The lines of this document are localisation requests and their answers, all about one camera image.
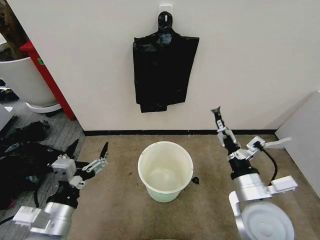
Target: robotic arm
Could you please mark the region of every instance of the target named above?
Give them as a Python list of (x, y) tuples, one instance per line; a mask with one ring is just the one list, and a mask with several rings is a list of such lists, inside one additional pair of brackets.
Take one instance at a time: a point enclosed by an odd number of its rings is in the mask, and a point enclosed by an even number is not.
[[(294, 190), (298, 186), (296, 181), (292, 176), (274, 180), (274, 175), (269, 186), (266, 186), (260, 178), (258, 169), (252, 167), (250, 163), (257, 152), (265, 152), (266, 147), (276, 148), (291, 139), (266, 143), (261, 137), (256, 136), (246, 145), (247, 149), (243, 149), (232, 131), (225, 126), (220, 107), (213, 109), (212, 112), (218, 128), (218, 139), (228, 151), (227, 160), (232, 169), (230, 176), (236, 186), (236, 190), (229, 194), (229, 201), (241, 238), (293, 240), (294, 228), (286, 213), (278, 206), (261, 200), (269, 199), (274, 194)], [(249, 204), (242, 210), (241, 204), (245, 202)]]
[(72, 214), (78, 206), (80, 190), (86, 185), (86, 180), (93, 178), (108, 164), (107, 156), (108, 142), (100, 158), (90, 164), (74, 161), (66, 154), (58, 157), (51, 167), (59, 180), (59, 188), (47, 199), (45, 208), (22, 206), (13, 218), (15, 224), (28, 227), (30, 232), (36, 233), (27, 240), (66, 239)]

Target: carpet floor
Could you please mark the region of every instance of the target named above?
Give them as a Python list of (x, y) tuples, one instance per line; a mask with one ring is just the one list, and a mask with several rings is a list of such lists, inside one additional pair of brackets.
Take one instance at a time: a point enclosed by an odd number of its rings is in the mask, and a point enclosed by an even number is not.
[[(236, 136), (245, 146), (253, 136)], [(267, 142), (273, 135), (262, 135)], [(79, 205), (72, 218), (71, 240), (234, 240), (238, 231), (228, 195), (235, 190), (231, 168), (214, 135), (126, 135), (86, 137), (79, 161), (97, 158), (109, 141), (108, 166), (87, 181), (80, 192)], [(172, 202), (159, 203), (149, 197), (137, 165), (141, 152), (158, 141), (171, 141), (184, 147), (194, 165), (192, 182)], [(320, 200), (283, 149), (270, 149), (278, 164), (277, 177), (292, 175), (296, 191), (275, 195), (268, 200), (290, 217), (295, 238), (316, 240), (320, 236)], [(263, 153), (251, 161), (268, 183), (273, 164)]]

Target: black baseboard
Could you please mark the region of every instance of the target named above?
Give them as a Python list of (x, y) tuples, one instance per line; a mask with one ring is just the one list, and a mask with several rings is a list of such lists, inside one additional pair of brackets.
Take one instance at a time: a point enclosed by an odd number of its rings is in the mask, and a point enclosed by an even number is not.
[[(83, 131), (86, 136), (109, 135), (216, 135), (217, 130), (94, 130)], [(276, 129), (232, 130), (235, 135), (272, 135)]]

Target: plant pot base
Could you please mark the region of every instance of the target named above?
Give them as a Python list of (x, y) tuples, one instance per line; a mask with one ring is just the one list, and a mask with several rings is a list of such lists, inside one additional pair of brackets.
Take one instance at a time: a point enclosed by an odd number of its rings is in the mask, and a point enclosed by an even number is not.
[(35, 105), (31, 105), (29, 103), (25, 103), (28, 108), (35, 112), (35, 113), (39, 113), (39, 114), (46, 114), (46, 113), (51, 113), (51, 112), (54, 112), (54, 111), (57, 111), (59, 109), (61, 109), (61, 106), (59, 103), (55, 104), (55, 105), (52, 105), (52, 106), (35, 106)]

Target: bucket rim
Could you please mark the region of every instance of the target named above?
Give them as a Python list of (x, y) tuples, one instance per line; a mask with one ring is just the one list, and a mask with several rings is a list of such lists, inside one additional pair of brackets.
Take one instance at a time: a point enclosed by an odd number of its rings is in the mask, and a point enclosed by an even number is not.
[[(188, 176), (189, 180), (188, 180), (185, 184), (183, 184), (181, 187), (178, 187), (178, 188), (176, 188), (176, 189), (174, 189), (174, 190), (171, 190), (171, 191), (161, 191), (161, 190), (158, 190), (158, 189), (150, 186), (150, 185), (146, 182), (146, 180), (144, 179), (144, 177), (142, 176), (142, 173), (141, 173), (141, 170), (140, 170), (141, 159), (142, 159), (144, 153), (145, 153), (148, 149), (152, 148), (154, 145), (164, 144), (164, 143), (175, 145), (175, 146), (179, 147), (182, 151), (184, 151), (184, 152), (186, 153), (187, 158), (188, 158), (188, 161), (189, 161), (189, 163), (190, 163), (190, 165), (191, 165), (191, 172), (190, 172), (190, 174), (189, 174), (189, 176)], [(191, 181), (191, 179), (192, 179), (192, 176), (193, 176), (193, 174), (194, 174), (194, 163), (193, 163), (192, 158), (191, 158), (190, 154), (188, 153), (188, 151), (185, 150), (185, 149), (184, 149), (182, 146), (180, 146), (179, 144), (177, 144), (177, 143), (175, 143), (175, 142), (172, 142), (172, 141), (157, 141), (157, 142), (154, 142), (154, 143), (150, 144), (149, 146), (147, 146), (147, 147), (142, 151), (142, 153), (140, 154), (140, 157), (139, 157), (139, 160), (138, 160), (138, 173), (139, 173), (139, 177), (140, 177), (141, 181), (143, 182), (143, 184), (144, 184), (148, 189), (150, 189), (150, 190), (152, 190), (152, 191), (154, 191), (154, 192), (156, 192), (156, 193), (159, 193), (159, 194), (173, 194), (173, 193), (176, 193), (176, 192), (180, 192), (182, 189), (184, 189), (184, 188), (190, 183), (190, 181)]]

